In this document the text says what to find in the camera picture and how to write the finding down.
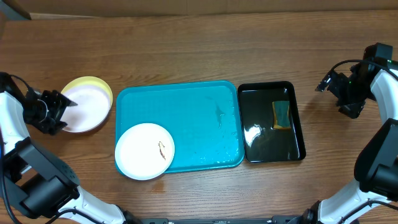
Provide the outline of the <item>yellow-rimmed plate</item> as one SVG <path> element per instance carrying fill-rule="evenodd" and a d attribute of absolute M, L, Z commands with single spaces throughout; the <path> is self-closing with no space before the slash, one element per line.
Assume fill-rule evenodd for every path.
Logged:
<path fill-rule="evenodd" d="M 77 78 L 77 79 L 71 81 L 69 84 L 67 84 L 64 87 L 64 89 L 62 90 L 62 94 L 64 94 L 67 90 L 69 90 L 73 87 L 81 86 L 81 85 L 94 85 L 94 86 L 98 86 L 98 87 L 102 88 L 109 95 L 110 100 L 111 100 L 111 106 L 112 106 L 113 93 L 111 91 L 111 88 L 105 81 L 103 81 L 102 79 L 97 78 L 97 77 L 86 76 L 86 77 Z"/>

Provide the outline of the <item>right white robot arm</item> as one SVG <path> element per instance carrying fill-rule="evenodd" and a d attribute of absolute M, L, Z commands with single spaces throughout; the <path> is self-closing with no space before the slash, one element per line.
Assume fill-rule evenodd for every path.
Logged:
<path fill-rule="evenodd" d="M 354 179 L 332 197 L 317 201 L 290 223 L 358 223 L 383 205 L 397 210 L 397 62 L 383 60 L 370 84 L 383 122 L 359 154 Z"/>

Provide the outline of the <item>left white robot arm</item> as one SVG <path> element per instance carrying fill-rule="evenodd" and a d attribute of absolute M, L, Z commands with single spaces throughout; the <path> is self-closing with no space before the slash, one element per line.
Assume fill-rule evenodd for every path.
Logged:
<path fill-rule="evenodd" d="M 76 106 L 57 90 L 23 93 L 15 75 L 1 73 L 1 198 L 14 223 L 14 210 L 27 218 L 59 218 L 77 223 L 140 223 L 132 213 L 85 191 L 72 168 L 30 138 L 27 125 L 55 135 L 61 117 Z"/>

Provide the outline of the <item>white plate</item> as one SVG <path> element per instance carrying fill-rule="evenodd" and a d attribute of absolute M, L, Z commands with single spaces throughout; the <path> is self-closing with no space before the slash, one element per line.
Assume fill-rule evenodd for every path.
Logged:
<path fill-rule="evenodd" d="M 63 130 L 69 133 L 83 133 L 97 128 L 111 108 L 109 95 L 98 86 L 76 86 L 64 95 L 77 104 L 68 106 L 60 119 L 67 123 Z"/>
<path fill-rule="evenodd" d="M 165 146 L 166 160 L 159 152 L 158 142 Z M 171 165 L 175 144 L 170 133 L 158 124 L 142 123 L 129 128 L 115 147 L 116 167 L 134 180 L 151 180 L 162 175 Z"/>

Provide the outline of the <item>yellow sponge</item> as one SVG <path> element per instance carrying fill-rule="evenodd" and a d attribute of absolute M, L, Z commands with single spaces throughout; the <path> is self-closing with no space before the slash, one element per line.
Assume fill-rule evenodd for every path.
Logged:
<path fill-rule="evenodd" d="M 273 101 L 272 110 L 274 115 L 273 129 L 290 129 L 290 102 Z"/>

